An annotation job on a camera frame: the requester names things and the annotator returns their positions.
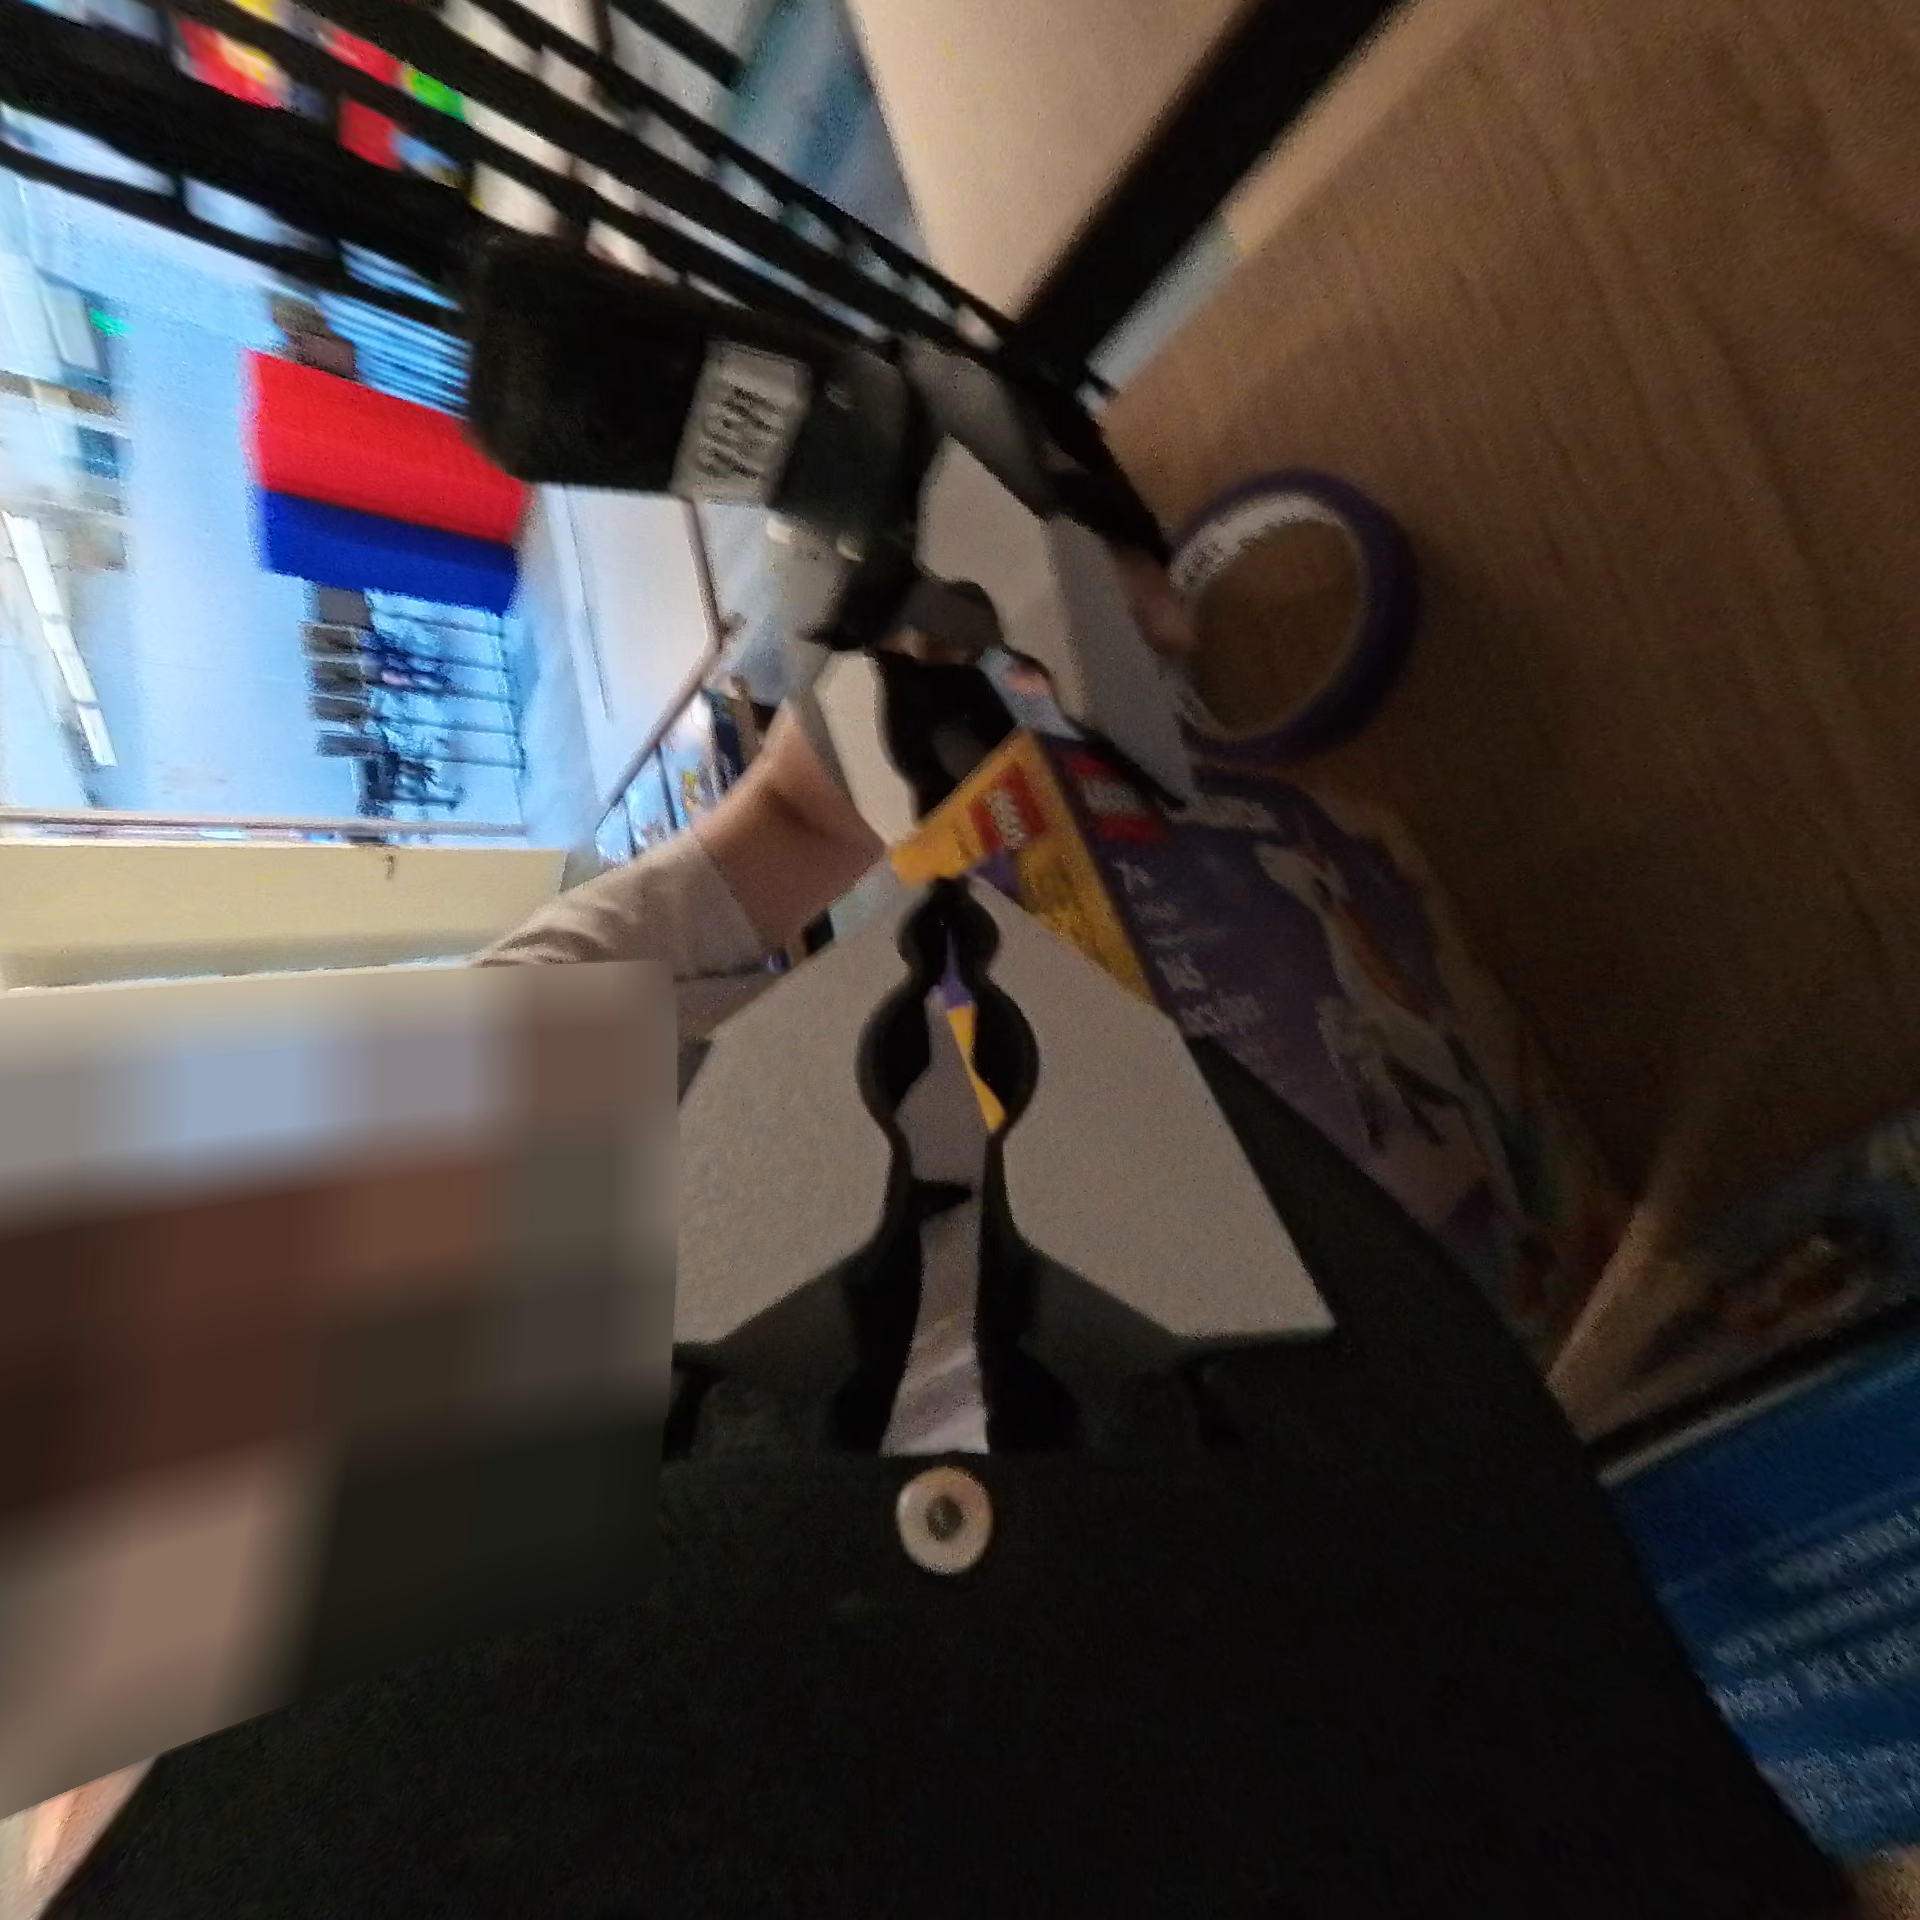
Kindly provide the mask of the person's left hand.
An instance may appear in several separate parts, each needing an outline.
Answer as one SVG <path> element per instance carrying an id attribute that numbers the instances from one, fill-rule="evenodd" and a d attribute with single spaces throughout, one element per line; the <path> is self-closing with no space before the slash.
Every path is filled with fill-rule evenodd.
<path id="1" fill-rule="evenodd" d="M 707 830 L 716 868 L 771 948 L 831 914 L 884 859 L 884 844 L 782 712 Z"/>

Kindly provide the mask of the red and blue block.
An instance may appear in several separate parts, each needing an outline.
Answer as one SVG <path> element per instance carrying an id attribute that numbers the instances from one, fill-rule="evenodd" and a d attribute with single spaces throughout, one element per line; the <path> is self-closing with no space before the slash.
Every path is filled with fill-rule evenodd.
<path id="1" fill-rule="evenodd" d="M 456 417 L 249 350 L 252 548 L 317 589 L 507 614 L 529 488 Z"/>

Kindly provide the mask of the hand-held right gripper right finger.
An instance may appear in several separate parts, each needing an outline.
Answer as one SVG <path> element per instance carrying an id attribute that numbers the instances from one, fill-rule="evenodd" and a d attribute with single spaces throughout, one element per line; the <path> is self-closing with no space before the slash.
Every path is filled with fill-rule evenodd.
<path id="1" fill-rule="evenodd" d="M 1036 1358 L 1212 1358 L 1335 1315 L 1183 1030 L 968 880 L 976 1007 L 1011 1009 L 998 1137 Z"/>

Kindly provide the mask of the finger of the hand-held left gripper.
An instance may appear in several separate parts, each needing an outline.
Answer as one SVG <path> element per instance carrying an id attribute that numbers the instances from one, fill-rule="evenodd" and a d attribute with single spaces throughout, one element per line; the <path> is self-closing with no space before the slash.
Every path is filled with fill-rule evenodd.
<path id="1" fill-rule="evenodd" d="M 1046 546 L 1066 625 L 1065 653 L 1046 668 L 1059 707 L 1162 798 L 1192 800 L 1175 686 L 1192 635 L 1166 567 L 1080 522 L 1049 522 Z"/>

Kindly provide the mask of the wooden shelf board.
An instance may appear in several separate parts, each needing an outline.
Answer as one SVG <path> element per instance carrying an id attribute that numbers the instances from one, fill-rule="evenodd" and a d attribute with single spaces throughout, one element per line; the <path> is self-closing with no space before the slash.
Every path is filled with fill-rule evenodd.
<path id="1" fill-rule="evenodd" d="M 1412 828 L 1635 1205 L 1597 1395 L 1728 1203 L 1916 1094 L 1916 5 L 1405 5 L 1121 394 L 1155 504 L 1328 469 L 1424 627 L 1315 773 Z"/>

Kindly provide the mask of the black metal beam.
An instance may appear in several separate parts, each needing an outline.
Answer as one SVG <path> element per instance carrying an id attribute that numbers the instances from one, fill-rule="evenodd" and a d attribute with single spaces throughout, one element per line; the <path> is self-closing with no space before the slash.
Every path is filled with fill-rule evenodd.
<path id="1" fill-rule="evenodd" d="M 1403 3 L 1241 6 L 1022 306 L 1009 359 L 1056 382 L 1091 381 L 1099 352 L 1236 188 L 1403 12 Z"/>

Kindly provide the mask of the black metal shelf frame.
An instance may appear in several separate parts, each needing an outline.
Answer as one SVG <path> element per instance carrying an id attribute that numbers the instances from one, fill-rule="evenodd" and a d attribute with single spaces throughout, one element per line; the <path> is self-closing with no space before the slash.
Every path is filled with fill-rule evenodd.
<path id="1" fill-rule="evenodd" d="M 291 267 L 194 212 L 188 186 L 272 218 L 328 259 L 355 250 L 439 294 L 510 225 L 471 200 L 490 172 L 586 241 L 604 228 L 646 263 L 761 316 L 866 339 L 920 336 L 1041 399 L 1074 449 L 1077 381 L 1059 381 L 996 309 L 640 83 L 526 5 L 477 10 L 535 55 L 523 69 L 428 5 L 298 5 L 283 26 L 239 5 L 149 5 L 154 36 L 54 6 L 3 6 L 8 110 L 103 145 L 161 178 L 17 150 L 36 178 L 226 253 Z"/>

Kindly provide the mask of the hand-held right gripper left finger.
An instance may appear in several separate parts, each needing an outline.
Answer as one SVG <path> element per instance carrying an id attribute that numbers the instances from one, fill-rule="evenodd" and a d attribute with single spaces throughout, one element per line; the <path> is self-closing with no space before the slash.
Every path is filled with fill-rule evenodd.
<path id="1" fill-rule="evenodd" d="M 895 886 L 708 1034 L 679 1106 L 680 1350 L 914 1346 L 924 1228 L 965 1203 L 936 900 Z"/>

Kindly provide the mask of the person's left forearm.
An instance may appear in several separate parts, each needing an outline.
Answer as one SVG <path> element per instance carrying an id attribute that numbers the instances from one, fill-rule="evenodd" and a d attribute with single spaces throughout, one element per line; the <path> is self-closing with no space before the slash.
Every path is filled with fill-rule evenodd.
<path id="1" fill-rule="evenodd" d="M 795 932 L 727 860 L 720 828 L 695 826 L 625 867 L 564 889 L 474 957 L 477 966 L 638 962 L 674 983 L 764 971 Z"/>

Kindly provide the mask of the purple tape roll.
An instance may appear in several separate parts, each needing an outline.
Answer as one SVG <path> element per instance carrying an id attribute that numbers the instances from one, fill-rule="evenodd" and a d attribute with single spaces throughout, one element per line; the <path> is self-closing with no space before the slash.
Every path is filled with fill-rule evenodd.
<path id="1" fill-rule="evenodd" d="M 1423 619 L 1419 558 L 1401 521 L 1332 472 L 1276 469 L 1218 492 L 1171 541 L 1173 586 L 1199 607 L 1250 548 L 1290 526 L 1322 526 L 1346 544 L 1357 565 L 1348 632 L 1290 711 L 1246 727 L 1220 717 L 1190 676 L 1181 723 L 1196 757 L 1257 768 L 1332 754 L 1377 721 L 1405 678 Z"/>

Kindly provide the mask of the purple unicorn toy box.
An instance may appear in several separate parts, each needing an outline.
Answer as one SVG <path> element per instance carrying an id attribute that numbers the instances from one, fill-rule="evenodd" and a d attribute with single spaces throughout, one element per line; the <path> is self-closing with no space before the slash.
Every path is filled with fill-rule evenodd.
<path id="1" fill-rule="evenodd" d="M 1014 732 L 888 859 L 995 886 L 1224 1049 L 1554 1361 L 1624 1209 L 1392 817 L 1224 771 L 1177 806 L 1091 742 Z"/>

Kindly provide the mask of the blue toy box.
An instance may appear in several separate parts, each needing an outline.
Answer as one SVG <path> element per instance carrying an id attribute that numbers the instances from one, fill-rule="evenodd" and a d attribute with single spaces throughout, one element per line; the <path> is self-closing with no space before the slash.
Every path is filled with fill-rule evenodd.
<path id="1" fill-rule="evenodd" d="M 1916 1319 L 1674 1411 L 1597 1470 L 1692 1670 L 1835 1859 L 1918 1842 Z"/>

